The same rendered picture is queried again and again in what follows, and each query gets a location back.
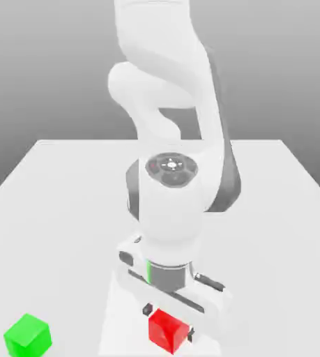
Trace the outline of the small red cube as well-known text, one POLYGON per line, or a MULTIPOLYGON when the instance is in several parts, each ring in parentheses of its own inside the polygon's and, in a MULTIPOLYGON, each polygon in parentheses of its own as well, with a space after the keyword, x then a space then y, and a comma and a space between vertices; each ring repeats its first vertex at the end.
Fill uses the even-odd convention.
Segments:
POLYGON ((158 308, 148 319, 148 338, 174 354, 187 339, 190 326, 158 308))

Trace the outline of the small green cube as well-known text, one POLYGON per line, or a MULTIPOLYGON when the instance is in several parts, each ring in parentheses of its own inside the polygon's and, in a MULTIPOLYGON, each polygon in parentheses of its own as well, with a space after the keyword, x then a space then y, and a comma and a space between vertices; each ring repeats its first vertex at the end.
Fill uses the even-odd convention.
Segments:
POLYGON ((49 325, 31 314, 24 314, 3 338, 10 357, 42 357, 52 346, 49 325))

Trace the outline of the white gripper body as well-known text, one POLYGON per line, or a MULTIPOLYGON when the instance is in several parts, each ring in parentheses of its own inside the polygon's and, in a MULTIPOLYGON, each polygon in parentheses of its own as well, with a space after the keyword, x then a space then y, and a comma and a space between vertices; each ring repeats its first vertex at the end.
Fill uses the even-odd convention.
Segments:
POLYGON ((143 307, 147 303, 194 327, 194 330, 218 339, 229 330, 227 309, 231 302, 228 291, 218 291, 198 281, 173 293, 160 291, 129 268, 119 267, 116 279, 143 307))

